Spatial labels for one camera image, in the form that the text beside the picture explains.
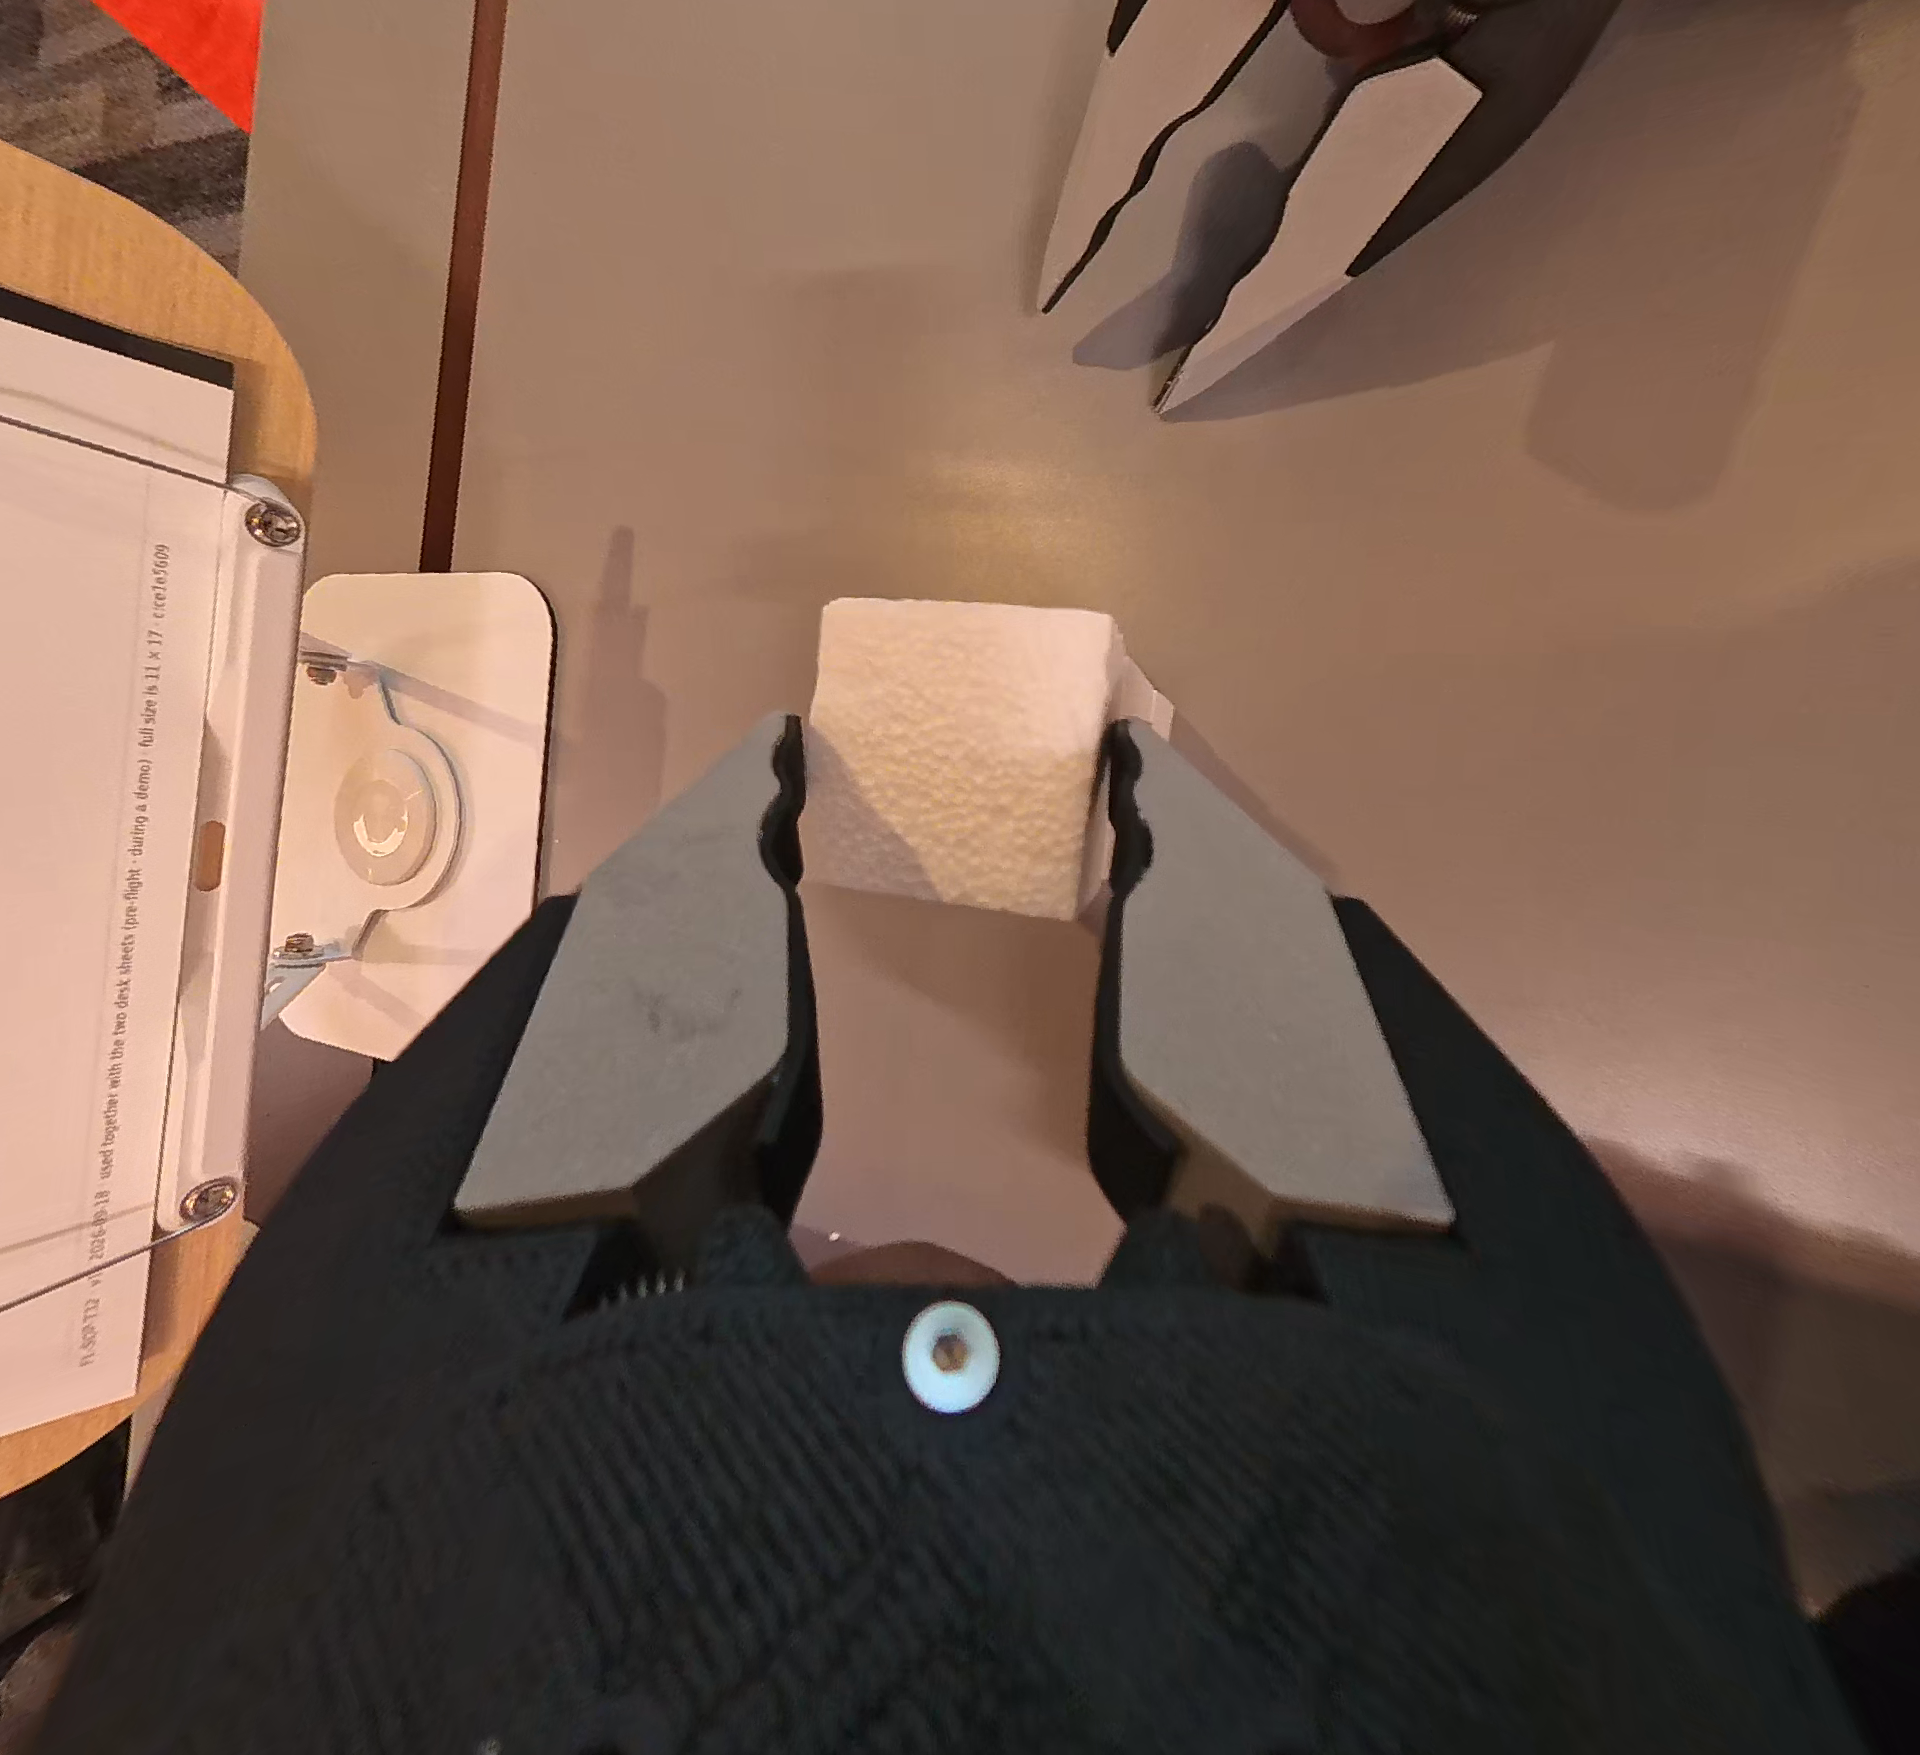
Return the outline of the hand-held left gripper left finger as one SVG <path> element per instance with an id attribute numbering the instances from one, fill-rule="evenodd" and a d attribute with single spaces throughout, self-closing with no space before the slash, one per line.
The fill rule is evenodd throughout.
<path id="1" fill-rule="evenodd" d="M 774 713 L 576 897 L 454 1199 L 473 1229 L 789 1226 L 820 1158 L 804 724 Z"/>

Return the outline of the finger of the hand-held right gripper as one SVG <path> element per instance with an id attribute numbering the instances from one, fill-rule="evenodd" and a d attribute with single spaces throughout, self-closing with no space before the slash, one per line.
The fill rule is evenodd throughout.
<path id="1" fill-rule="evenodd" d="M 1361 251 L 1481 99 L 1439 57 L 1356 82 L 1295 171 L 1278 230 L 1182 357 L 1155 411 L 1169 417 L 1198 400 L 1347 286 Z"/>
<path id="2" fill-rule="evenodd" d="M 1169 139 L 1212 105 L 1278 8 L 1281 0 L 1116 0 L 1044 251 L 1044 310 L 1059 305 L 1152 180 Z"/>

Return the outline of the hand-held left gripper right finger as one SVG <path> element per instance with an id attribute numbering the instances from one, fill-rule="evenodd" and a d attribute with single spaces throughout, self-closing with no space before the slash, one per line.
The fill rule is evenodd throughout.
<path id="1" fill-rule="evenodd" d="M 1112 824 L 1087 1154 L 1113 1215 L 1393 1234 L 1455 1207 L 1318 872 L 1163 734 L 1104 741 Z"/>

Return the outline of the white foam cube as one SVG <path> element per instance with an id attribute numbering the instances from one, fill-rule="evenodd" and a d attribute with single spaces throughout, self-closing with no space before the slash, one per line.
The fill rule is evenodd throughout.
<path id="1" fill-rule="evenodd" d="M 1074 920 L 1126 664 L 1095 611 L 829 600 L 805 724 L 809 876 Z"/>

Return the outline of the white sheet holder bar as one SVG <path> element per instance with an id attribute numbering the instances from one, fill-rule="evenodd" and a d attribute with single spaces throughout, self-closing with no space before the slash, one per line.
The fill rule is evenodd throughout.
<path id="1" fill-rule="evenodd" d="M 253 1059 L 272 984 L 271 905 L 302 559 L 297 504 L 261 475 L 235 475 L 214 589 L 155 1232 L 237 1215 L 242 1203 Z"/>

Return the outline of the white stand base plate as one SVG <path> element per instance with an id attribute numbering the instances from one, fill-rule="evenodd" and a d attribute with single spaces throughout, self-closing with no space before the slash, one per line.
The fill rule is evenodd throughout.
<path id="1" fill-rule="evenodd" d="M 509 573 L 304 591 L 271 950 L 365 937 L 286 1008 L 290 1033 L 392 1060 L 532 911 L 554 640 Z"/>

